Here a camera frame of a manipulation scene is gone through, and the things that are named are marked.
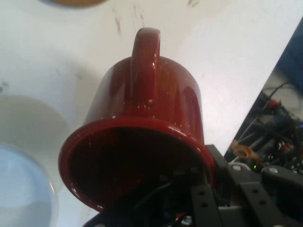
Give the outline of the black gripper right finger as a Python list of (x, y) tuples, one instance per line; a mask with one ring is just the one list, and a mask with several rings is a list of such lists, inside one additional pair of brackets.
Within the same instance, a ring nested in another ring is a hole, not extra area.
[(249, 222), (258, 227), (301, 227), (303, 223), (287, 215), (286, 206), (278, 206), (278, 201), (295, 205), (291, 199), (300, 202), (303, 191), (300, 176), (273, 166), (254, 174), (243, 163), (228, 163), (214, 145), (207, 145), (216, 164), (221, 180), (227, 184), (231, 196), (239, 199), (247, 212)]

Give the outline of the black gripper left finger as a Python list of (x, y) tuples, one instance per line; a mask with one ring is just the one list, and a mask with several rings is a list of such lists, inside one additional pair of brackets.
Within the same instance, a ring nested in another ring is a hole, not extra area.
[(174, 172), (174, 184), (178, 196), (185, 196), (177, 202), (178, 209), (174, 227), (181, 227), (187, 216), (191, 217), (191, 227), (221, 227), (222, 220), (211, 185), (203, 169), (190, 168)]

